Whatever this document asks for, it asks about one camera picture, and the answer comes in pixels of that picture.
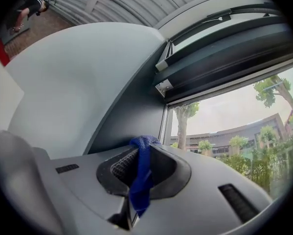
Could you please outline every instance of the window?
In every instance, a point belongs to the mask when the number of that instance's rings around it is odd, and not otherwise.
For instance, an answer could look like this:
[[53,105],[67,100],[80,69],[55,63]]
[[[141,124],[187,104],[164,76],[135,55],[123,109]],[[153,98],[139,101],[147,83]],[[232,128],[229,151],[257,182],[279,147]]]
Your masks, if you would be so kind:
[[[188,109],[186,133],[178,136],[179,121],[184,119],[176,113]],[[170,143],[178,144],[185,137],[185,150],[214,157],[233,168],[235,161],[245,163],[239,172],[273,199],[285,192],[293,179],[293,128],[287,128],[293,115],[293,67],[224,94],[172,106],[170,111],[172,127],[166,130],[171,134]],[[262,178],[266,174],[258,174],[262,170],[269,172],[268,180]]]
[[229,146],[212,148],[213,154],[229,152]]
[[207,36],[210,33],[213,33],[215,31],[229,27],[234,24],[238,24],[256,18],[261,18],[264,15],[265,13],[243,13],[234,14],[230,16],[221,16],[212,20],[208,20],[204,22],[202,25],[198,26],[197,28],[194,28],[190,32],[186,32],[184,35],[174,40],[171,45],[171,54],[186,47],[194,41],[197,41]]

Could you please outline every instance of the black trim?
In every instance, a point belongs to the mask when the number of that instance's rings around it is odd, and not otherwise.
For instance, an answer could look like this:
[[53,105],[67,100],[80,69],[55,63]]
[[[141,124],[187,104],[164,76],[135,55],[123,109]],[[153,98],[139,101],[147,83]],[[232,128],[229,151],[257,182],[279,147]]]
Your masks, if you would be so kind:
[[192,173],[191,166],[184,159],[157,145],[151,145],[151,171],[155,186],[150,190],[150,199],[177,195],[187,185]]
[[173,102],[267,68],[264,63],[274,65],[290,58],[290,29],[285,24],[267,25],[197,50],[158,73],[154,84],[168,79],[173,88],[166,91],[165,100]]
[[279,10],[279,8],[272,2],[242,5],[242,6],[233,7],[231,8],[231,10],[257,9],[257,8]]
[[167,57],[169,57],[172,53],[172,42],[169,42],[169,47],[168,47],[168,51],[166,53],[166,57],[164,59],[166,59]]
[[270,8],[249,8],[249,9],[237,9],[232,12],[232,15],[243,14],[243,13],[268,13],[272,15],[282,16],[279,10]]
[[112,224],[121,227],[122,229],[125,229],[127,231],[131,230],[132,222],[130,215],[129,199],[125,198],[120,213],[113,214],[107,220]]
[[164,136],[163,145],[170,145],[170,139],[171,139],[171,132],[168,130],[172,129],[173,110],[170,107],[168,107],[167,111],[168,111],[167,123],[165,127],[165,136]]
[[260,53],[245,60],[240,60],[234,64],[223,67],[216,73],[202,76],[184,86],[173,88],[166,92],[166,102],[188,97],[217,86],[232,82],[239,78],[264,70],[273,65],[285,62],[293,58],[292,46],[281,46],[267,52]]
[[[265,25],[272,25],[272,24],[281,24],[285,23],[286,20],[283,17],[263,17],[263,18],[256,18],[253,20],[248,20],[245,22],[237,23],[234,25],[231,25],[229,27],[226,27],[224,29],[220,29],[212,34],[209,34],[203,38],[198,39],[197,41],[191,43],[190,45],[180,49],[179,51],[175,52],[173,55],[165,59],[165,62],[168,66],[176,63],[177,61],[181,60],[183,57],[186,57],[196,50],[203,48],[209,44],[212,44],[220,39],[223,39],[225,37],[237,34],[242,31],[246,31],[249,29],[258,28]],[[154,85],[159,84],[160,82],[164,81],[165,78],[162,78],[160,76],[156,76]]]
[[115,157],[112,157],[103,163],[101,163],[96,170],[96,177],[104,189],[113,195],[119,195],[128,197],[129,196],[129,187],[124,182],[119,180],[112,173],[112,166],[124,159],[126,156],[130,155],[133,152],[137,152],[137,148],[131,148],[128,151],[125,151]]
[[155,64],[166,45],[155,50],[133,74],[95,129],[84,154],[122,147],[142,135],[159,138],[165,102],[152,82],[157,71]]
[[[162,199],[178,194],[191,178],[191,167],[182,158],[164,149],[151,145],[150,170],[154,187],[150,190],[150,199]],[[137,148],[129,149],[101,163],[96,170],[96,177],[109,194],[129,196],[129,188],[136,178],[138,159]],[[116,173],[114,168],[121,165]]]
[[204,100],[204,99],[207,99],[207,98],[210,98],[210,97],[213,97],[213,96],[217,96],[217,95],[220,95],[220,94],[224,94],[224,93],[236,90],[238,88],[245,87],[247,85],[251,85],[253,83],[256,83],[256,82],[258,82],[260,80],[263,80],[263,79],[266,79],[266,78],[271,77],[273,75],[276,75],[276,74],[278,74],[280,72],[286,71],[286,70],[288,70],[288,69],[293,67],[293,53],[292,53],[292,54],[287,55],[285,57],[281,57],[278,60],[270,60],[270,61],[268,61],[268,62],[266,62],[264,64],[259,64],[256,67],[253,67],[253,69],[254,70],[255,69],[260,69],[262,67],[269,68],[269,67],[271,67],[271,66],[273,66],[275,64],[281,64],[282,60],[284,60],[284,61],[290,61],[291,60],[291,61],[287,62],[286,64],[283,64],[283,65],[279,66],[276,69],[272,69],[272,70],[270,70],[268,72],[253,75],[249,79],[246,79],[245,76],[242,76],[241,78],[243,78],[243,79],[241,79],[239,82],[235,79],[232,84],[226,84],[226,86],[224,88],[221,88],[221,89],[218,88],[218,89],[215,89],[215,90],[210,90],[207,93],[194,94],[194,95],[192,95],[192,96],[190,96],[188,98],[183,98],[183,100],[178,100],[177,103],[171,102],[171,104],[169,105],[169,110],[172,111],[173,108],[178,107],[178,106],[182,106],[184,104],[191,104],[193,102]]
[[170,46],[171,46],[171,48],[170,48],[170,53],[169,53],[169,56],[171,56],[172,54],[173,54],[173,48],[172,48],[172,42],[170,41]]

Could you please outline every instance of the gray plastic panel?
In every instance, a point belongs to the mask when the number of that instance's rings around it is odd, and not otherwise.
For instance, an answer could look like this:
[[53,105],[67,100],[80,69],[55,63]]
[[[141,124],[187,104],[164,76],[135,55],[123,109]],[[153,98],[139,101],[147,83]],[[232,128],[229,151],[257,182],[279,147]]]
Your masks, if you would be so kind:
[[240,193],[262,211],[270,197],[255,183],[224,163],[207,156],[156,145],[185,159],[192,169],[191,179],[175,197],[152,200],[144,216],[134,227],[139,235],[221,234],[242,223],[218,190],[233,184]]
[[[73,192],[71,189],[69,189],[65,182],[62,180],[60,175],[55,170],[54,164],[60,164],[63,165],[65,161],[57,160],[55,163],[49,159],[49,156],[47,152],[43,149],[35,148],[34,150],[35,159],[38,164],[39,172],[41,175],[41,179],[43,181],[43,184],[46,188],[46,191],[55,207],[55,210],[57,211],[58,215],[60,216],[60,219],[63,223],[63,227],[65,230],[65,234],[68,235],[93,235],[93,234],[111,234],[111,235],[127,235],[129,234],[127,231],[123,229],[119,229],[114,225],[111,225],[108,221],[104,220],[101,216],[104,215],[104,213],[111,213],[112,208],[109,208],[107,211],[104,210],[106,206],[108,206],[108,195],[106,193],[105,199],[95,199],[95,187],[99,188],[99,183],[96,186],[88,186],[85,187],[83,185],[84,192],[92,191],[93,199],[90,203],[85,202],[87,199],[80,199],[77,195],[75,195],[75,192]],[[76,163],[81,164],[83,163],[79,160],[82,159],[86,160],[87,156],[82,157],[76,157],[76,158],[70,158],[70,159],[76,159]],[[76,184],[77,180],[82,181],[82,177],[73,177],[71,176],[72,181]],[[99,203],[100,204],[100,210],[95,209],[93,211],[90,209],[91,203]],[[118,201],[114,202],[114,210],[115,212],[120,211],[120,208],[122,206],[123,198],[119,197]]]
[[128,145],[103,153],[51,160],[51,164],[54,168],[77,164],[79,168],[60,173],[60,179],[84,205],[100,217],[107,219],[121,209],[124,198],[108,194],[97,180],[96,170],[105,160],[130,148],[132,146]]

